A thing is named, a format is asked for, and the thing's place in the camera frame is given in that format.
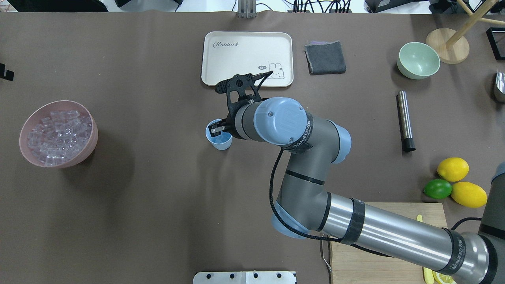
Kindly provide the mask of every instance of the black cable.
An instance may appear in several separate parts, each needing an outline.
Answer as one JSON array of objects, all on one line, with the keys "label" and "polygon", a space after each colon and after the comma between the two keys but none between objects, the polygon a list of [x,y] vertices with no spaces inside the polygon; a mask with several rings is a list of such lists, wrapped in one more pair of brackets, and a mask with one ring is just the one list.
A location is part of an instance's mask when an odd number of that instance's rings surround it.
[{"label": "black cable", "polygon": [[258,6],[258,5],[264,5],[264,6],[267,6],[267,8],[268,8],[268,9],[270,9],[270,11],[273,11],[273,10],[272,10],[272,8],[270,8],[270,7],[269,7],[267,4],[265,4],[265,3],[258,3],[258,4],[256,4],[256,6]]},{"label": "black cable", "polygon": [[[321,237],[321,236],[316,236],[316,235],[311,235],[311,234],[306,234],[304,232],[300,232],[299,230],[291,227],[290,225],[288,225],[286,222],[284,222],[284,220],[282,220],[281,216],[279,215],[279,212],[277,212],[277,209],[275,209],[275,205],[274,205],[274,198],[273,198],[273,191],[274,191],[274,176],[275,176],[275,171],[277,170],[277,165],[279,164],[279,161],[282,157],[282,153],[284,152],[283,149],[281,149],[281,151],[279,152],[279,155],[277,156],[277,159],[275,160],[275,164],[274,164],[274,167],[272,169],[272,175],[270,176],[270,192],[269,192],[269,199],[270,199],[270,207],[272,208],[272,212],[274,212],[274,215],[275,217],[277,217],[277,220],[279,220],[279,222],[284,226],[286,227],[288,230],[290,230],[291,232],[297,234],[297,235],[301,235],[303,237],[306,237],[308,239],[313,239],[313,240],[320,240],[320,241],[329,241],[329,242],[340,242],[342,239],[339,239],[339,238],[326,238],[326,237]],[[383,253],[379,253],[379,252],[376,252],[376,251],[372,251],[372,250],[369,250],[369,249],[365,249],[361,246],[358,246],[356,244],[352,244],[350,245],[351,247],[355,247],[357,249],[360,249],[362,251],[365,251],[365,252],[368,252],[368,253],[371,253],[371,254],[375,254],[375,255],[379,255],[379,256],[385,256],[385,257],[390,257],[386,254],[383,254]]]},{"label": "black cable", "polygon": [[335,4],[335,3],[336,3],[336,0],[331,1],[331,4],[330,4],[330,5],[328,5],[328,7],[326,7],[326,10],[324,10],[324,13],[326,13],[326,12],[328,11],[328,9],[330,10],[330,13],[331,13],[331,7],[332,7],[332,6],[333,6],[333,4]]},{"label": "black cable", "polygon": [[340,12],[340,13],[345,13],[345,6],[347,5],[347,3],[345,2],[345,0],[342,0],[342,2],[343,2],[344,4],[342,5],[342,8],[340,8],[339,12]]},{"label": "black cable", "polygon": [[461,220],[459,220],[458,222],[456,222],[456,224],[454,224],[454,226],[452,226],[451,230],[456,230],[456,228],[461,225],[463,222],[466,222],[466,221],[482,221],[482,218],[479,218],[479,217],[467,217],[467,218],[463,218]]},{"label": "black cable", "polygon": [[307,0],[307,2],[311,5],[312,13],[315,13],[314,12],[314,6],[312,6],[312,2],[310,0]]},{"label": "black cable", "polygon": [[265,77],[263,77],[263,79],[261,80],[260,84],[256,87],[256,91],[259,90],[261,88],[261,85],[263,85],[263,82],[265,82],[265,80],[274,73],[274,71],[268,71],[267,73],[264,73],[265,74]]},{"label": "black cable", "polygon": [[328,271],[328,279],[329,283],[332,284],[332,279],[331,279],[331,245],[330,242],[326,242],[328,245],[328,261],[326,261],[326,258],[324,257],[324,249],[323,249],[323,241],[319,241],[319,248],[321,249],[321,258],[323,258],[324,264],[326,265],[326,270]]},{"label": "black cable", "polygon": [[321,13],[323,13],[323,4],[321,4],[321,1],[317,0],[317,3],[319,3],[319,6],[321,7]]}]

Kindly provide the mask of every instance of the yellow knife handle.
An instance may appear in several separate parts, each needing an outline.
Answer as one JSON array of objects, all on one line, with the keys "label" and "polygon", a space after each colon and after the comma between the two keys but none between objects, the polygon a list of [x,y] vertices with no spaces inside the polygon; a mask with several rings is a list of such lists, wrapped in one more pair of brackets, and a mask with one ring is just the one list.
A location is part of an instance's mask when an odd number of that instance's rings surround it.
[{"label": "yellow knife handle", "polygon": [[[417,221],[422,222],[423,221],[423,216],[422,215],[417,215],[416,218]],[[424,276],[424,282],[426,284],[433,284],[435,283],[435,278],[433,278],[433,272],[431,269],[423,267],[423,276]]]},{"label": "yellow knife handle", "polygon": [[423,267],[423,275],[424,275],[424,282],[426,282],[426,284],[435,283],[435,278],[433,277],[433,272],[431,271],[431,269]]}]

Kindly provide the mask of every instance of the mint green bowl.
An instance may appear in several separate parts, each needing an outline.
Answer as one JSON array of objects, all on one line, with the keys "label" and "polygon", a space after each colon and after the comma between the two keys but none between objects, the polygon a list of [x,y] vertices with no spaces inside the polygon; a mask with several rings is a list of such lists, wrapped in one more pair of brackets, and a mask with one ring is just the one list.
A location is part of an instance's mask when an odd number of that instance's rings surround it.
[{"label": "mint green bowl", "polygon": [[401,47],[396,64],[405,77],[419,80],[428,78],[438,71],[440,58],[429,45],[409,42]]}]

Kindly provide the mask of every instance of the black frame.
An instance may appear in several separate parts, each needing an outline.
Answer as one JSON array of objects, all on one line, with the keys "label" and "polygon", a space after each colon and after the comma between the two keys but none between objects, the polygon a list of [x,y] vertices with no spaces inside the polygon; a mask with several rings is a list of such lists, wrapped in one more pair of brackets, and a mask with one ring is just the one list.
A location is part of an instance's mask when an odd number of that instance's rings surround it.
[{"label": "black frame", "polygon": [[487,39],[489,39],[489,44],[493,50],[494,58],[496,58],[496,60],[505,60],[505,56],[502,56],[500,54],[500,50],[498,50],[498,46],[496,45],[496,39],[494,38],[493,34],[494,32],[505,33],[505,28],[489,28],[486,31]]}]

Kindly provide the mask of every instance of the blue joint cap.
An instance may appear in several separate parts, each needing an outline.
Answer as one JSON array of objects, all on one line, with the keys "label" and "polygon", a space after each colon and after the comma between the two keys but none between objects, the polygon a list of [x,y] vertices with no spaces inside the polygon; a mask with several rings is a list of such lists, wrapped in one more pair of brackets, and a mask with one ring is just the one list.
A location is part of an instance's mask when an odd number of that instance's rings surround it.
[{"label": "blue joint cap", "polygon": [[497,178],[499,175],[502,175],[505,173],[505,162],[501,163],[497,168],[496,168],[496,174],[494,174],[493,178],[491,179],[491,182],[493,182],[493,180],[495,178]]},{"label": "blue joint cap", "polygon": [[[291,226],[294,229],[299,230],[302,233],[308,234],[310,232],[309,229],[305,228],[302,224],[300,224],[293,217],[291,217],[291,215],[289,213],[287,213],[286,210],[284,210],[284,208],[282,208],[277,201],[274,203],[274,206],[275,206],[275,209],[277,210],[277,213],[279,213],[279,216],[281,216],[281,219],[284,222],[286,222],[286,224],[288,224],[289,226]],[[274,228],[277,231],[279,231],[280,233],[282,233],[286,236],[290,236],[291,238],[301,239],[301,240],[305,239],[304,236],[301,236],[295,232],[291,232],[288,228],[286,228],[283,224],[281,224],[279,219],[277,219],[277,217],[275,217],[275,214],[272,214],[272,226],[274,226]]]},{"label": "blue joint cap", "polygon": [[286,145],[298,140],[307,126],[307,114],[299,102],[275,97],[263,101],[254,113],[254,127],[268,143]]},{"label": "blue joint cap", "polygon": [[337,158],[335,159],[335,161],[331,162],[332,164],[338,164],[341,163],[345,159],[345,157],[349,154],[352,140],[350,138],[350,134],[349,131],[347,131],[347,129],[343,128],[342,126],[336,125],[335,122],[331,120],[328,121],[333,123],[333,125],[335,125],[335,128],[337,129],[338,132],[338,138],[340,140],[340,148],[338,149]]}]

